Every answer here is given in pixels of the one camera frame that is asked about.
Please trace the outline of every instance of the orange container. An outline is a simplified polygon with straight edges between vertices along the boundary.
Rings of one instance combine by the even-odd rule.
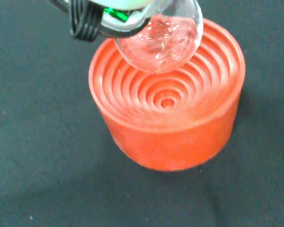
[[[91,94],[116,144],[136,163],[160,171],[197,166],[223,148],[244,78],[240,46],[207,19],[197,53],[176,71],[141,72],[112,39],[101,44],[89,69]]]

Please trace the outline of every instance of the glass ball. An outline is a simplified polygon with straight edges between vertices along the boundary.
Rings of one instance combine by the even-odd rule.
[[[138,34],[115,39],[132,66],[147,73],[167,73],[188,62],[200,45],[203,17],[196,0],[161,0],[157,13]]]

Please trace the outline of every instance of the black cloth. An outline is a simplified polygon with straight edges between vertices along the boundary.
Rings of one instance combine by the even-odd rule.
[[[284,227],[284,0],[200,0],[246,58],[233,135],[211,161],[147,170],[114,144],[47,1],[0,0],[0,227]]]

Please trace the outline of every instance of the circular groove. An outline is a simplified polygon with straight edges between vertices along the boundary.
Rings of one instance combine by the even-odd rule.
[[[237,42],[205,19],[201,45],[182,68],[166,74],[141,72],[108,39],[91,62],[89,85],[97,106],[109,119],[140,131],[165,132],[217,118],[240,94],[244,76],[244,58]],[[173,104],[164,108],[162,102]]]

